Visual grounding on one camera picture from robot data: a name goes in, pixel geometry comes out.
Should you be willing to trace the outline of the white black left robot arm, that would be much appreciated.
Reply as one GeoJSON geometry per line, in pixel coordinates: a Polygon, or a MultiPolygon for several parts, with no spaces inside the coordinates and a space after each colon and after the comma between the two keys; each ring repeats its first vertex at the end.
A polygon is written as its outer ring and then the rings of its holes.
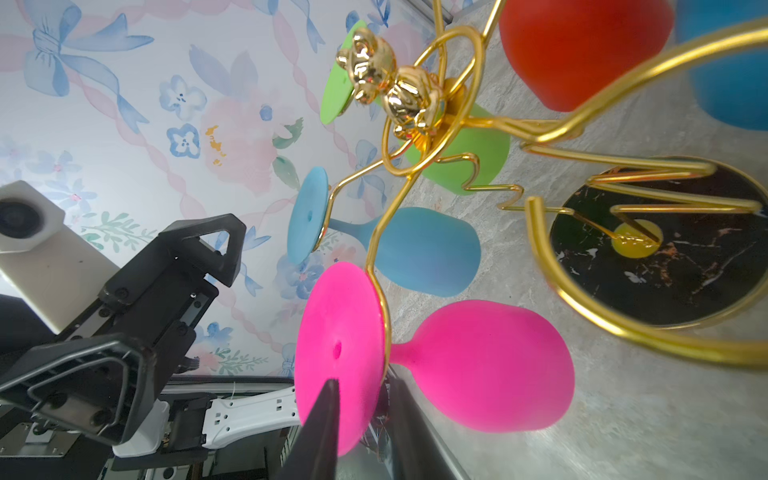
{"type": "Polygon", "coordinates": [[[1,204],[1,401],[31,424],[3,455],[56,455],[60,431],[111,446],[122,468],[199,461],[208,449],[295,425],[287,380],[263,396],[167,392],[197,368],[196,328],[241,268],[245,225],[234,215],[172,223],[118,267],[28,189],[1,204]]]}

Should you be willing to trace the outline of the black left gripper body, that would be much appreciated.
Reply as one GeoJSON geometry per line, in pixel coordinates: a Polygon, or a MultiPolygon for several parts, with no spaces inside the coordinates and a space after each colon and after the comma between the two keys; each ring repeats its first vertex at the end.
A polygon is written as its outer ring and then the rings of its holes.
{"type": "Polygon", "coordinates": [[[155,354],[154,379],[165,384],[174,375],[201,366],[190,349],[195,328],[219,290],[206,274],[190,263],[158,267],[126,266],[99,292],[97,300],[59,335],[79,340],[123,334],[155,354]]]}

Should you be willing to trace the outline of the blue back wine glass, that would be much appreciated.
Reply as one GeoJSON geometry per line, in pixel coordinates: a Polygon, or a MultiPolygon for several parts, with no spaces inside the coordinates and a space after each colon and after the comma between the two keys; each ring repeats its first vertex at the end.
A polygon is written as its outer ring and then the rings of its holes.
{"type": "MultiPolygon", "coordinates": [[[[679,43],[767,15],[766,0],[679,0],[679,43]]],[[[711,61],[689,71],[699,106],[729,125],[767,129],[767,50],[758,48],[711,61]]]]}

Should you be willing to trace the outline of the magenta wine glass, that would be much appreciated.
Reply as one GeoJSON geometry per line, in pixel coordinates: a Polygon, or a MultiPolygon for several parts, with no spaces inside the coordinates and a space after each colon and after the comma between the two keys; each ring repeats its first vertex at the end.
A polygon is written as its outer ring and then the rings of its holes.
{"type": "Polygon", "coordinates": [[[294,383],[298,416],[306,421],[325,382],[337,380],[339,455],[357,444],[373,417],[386,363],[407,368],[443,415],[487,433],[548,428],[566,414],[575,392],[567,345],[537,313],[458,301],[428,316],[410,341],[387,347],[368,275],[351,263],[332,266],[303,313],[294,383]]]}

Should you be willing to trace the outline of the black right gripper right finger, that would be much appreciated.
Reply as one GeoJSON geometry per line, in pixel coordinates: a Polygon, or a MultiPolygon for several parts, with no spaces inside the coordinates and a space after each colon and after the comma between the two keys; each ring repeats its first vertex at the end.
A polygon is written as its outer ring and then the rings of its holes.
{"type": "Polygon", "coordinates": [[[424,415],[406,383],[388,378],[394,479],[464,479],[465,471],[424,415]]]}

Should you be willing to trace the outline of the red wine glass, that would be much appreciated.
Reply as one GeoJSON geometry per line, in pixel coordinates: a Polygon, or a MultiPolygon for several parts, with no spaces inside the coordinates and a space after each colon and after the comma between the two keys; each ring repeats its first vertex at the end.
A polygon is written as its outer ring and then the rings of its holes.
{"type": "Polygon", "coordinates": [[[666,1],[508,1],[499,32],[512,69],[541,103],[570,112],[657,55],[673,24],[666,1]]]}

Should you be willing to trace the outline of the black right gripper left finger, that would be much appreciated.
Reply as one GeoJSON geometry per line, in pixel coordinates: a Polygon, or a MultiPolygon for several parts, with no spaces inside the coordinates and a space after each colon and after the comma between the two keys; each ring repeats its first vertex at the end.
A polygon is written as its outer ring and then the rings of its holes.
{"type": "Polygon", "coordinates": [[[277,478],[334,480],[339,419],[339,385],[336,379],[329,379],[323,385],[277,478]]]}

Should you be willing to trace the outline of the light blue front wine glass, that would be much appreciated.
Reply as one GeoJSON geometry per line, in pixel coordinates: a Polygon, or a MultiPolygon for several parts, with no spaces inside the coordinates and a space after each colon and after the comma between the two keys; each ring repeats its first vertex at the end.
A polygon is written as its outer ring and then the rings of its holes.
{"type": "MultiPolygon", "coordinates": [[[[329,197],[326,171],[313,168],[300,187],[289,222],[287,256],[292,262],[306,260],[320,239],[329,197]]],[[[403,288],[452,297],[472,283],[480,261],[480,240],[469,223],[434,210],[405,207],[387,225],[375,267],[403,288]]]]}

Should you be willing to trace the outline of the gold wire glass rack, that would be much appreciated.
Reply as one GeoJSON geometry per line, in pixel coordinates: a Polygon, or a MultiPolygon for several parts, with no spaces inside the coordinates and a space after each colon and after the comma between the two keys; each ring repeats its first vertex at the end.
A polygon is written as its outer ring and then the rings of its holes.
{"type": "MultiPolygon", "coordinates": [[[[474,28],[486,37],[485,56],[505,5],[503,1],[495,2],[485,26],[482,29],[474,28]]],[[[752,200],[655,188],[658,181],[693,180],[712,175],[716,167],[708,160],[693,157],[675,160],[598,155],[562,150],[558,147],[558,142],[579,136],[590,121],[609,107],[668,73],[696,66],[710,59],[757,48],[766,42],[767,22],[758,18],[704,35],[643,61],[598,91],[563,119],[489,117],[486,120],[471,120],[468,124],[472,128],[495,130],[514,137],[518,139],[523,150],[533,154],[608,165],[609,172],[590,178],[588,186],[632,197],[630,204],[612,208],[613,215],[621,222],[620,230],[615,233],[621,251],[626,253],[637,247],[654,248],[660,245],[660,238],[640,223],[639,216],[642,214],[755,215],[760,212],[761,207],[752,200]]],[[[407,173],[395,176],[404,178],[408,186],[413,186],[420,175],[407,173]]],[[[643,325],[587,295],[560,268],[553,250],[546,242],[544,221],[548,208],[540,198],[526,197],[522,187],[520,188],[518,194],[509,191],[511,198],[503,203],[503,209],[525,214],[533,254],[545,278],[562,300],[592,324],[616,337],[674,357],[728,367],[755,370],[766,368],[767,345],[763,341],[735,342],[667,333],[643,325]]]]}

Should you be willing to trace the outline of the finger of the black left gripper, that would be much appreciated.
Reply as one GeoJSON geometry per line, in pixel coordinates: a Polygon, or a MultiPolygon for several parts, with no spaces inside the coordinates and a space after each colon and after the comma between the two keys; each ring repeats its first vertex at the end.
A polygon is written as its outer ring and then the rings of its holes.
{"type": "Polygon", "coordinates": [[[204,274],[231,287],[240,272],[245,234],[245,224],[234,214],[228,213],[173,222],[158,234],[158,239],[204,274]],[[227,234],[224,253],[205,240],[207,235],[219,233],[227,234]]]}
{"type": "Polygon", "coordinates": [[[36,346],[1,375],[1,399],[116,446],[153,408],[156,363],[150,347],[125,334],[36,346]]]}

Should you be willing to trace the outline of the lime green back wine glass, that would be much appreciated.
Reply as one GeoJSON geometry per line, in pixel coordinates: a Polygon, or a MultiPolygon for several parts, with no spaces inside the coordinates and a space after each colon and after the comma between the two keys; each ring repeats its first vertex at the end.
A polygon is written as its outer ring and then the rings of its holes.
{"type": "Polygon", "coordinates": [[[509,154],[509,136],[468,124],[490,116],[475,104],[485,49],[485,35],[460,26],[439,34],[406,65],[359,22],[337,52],[321,120],[331,123],[352,103],[376,104],[386,116],[379,164],[391,174],[419,173],[457,195],[518,194],[520,186],[495,181],[509,154]]]}

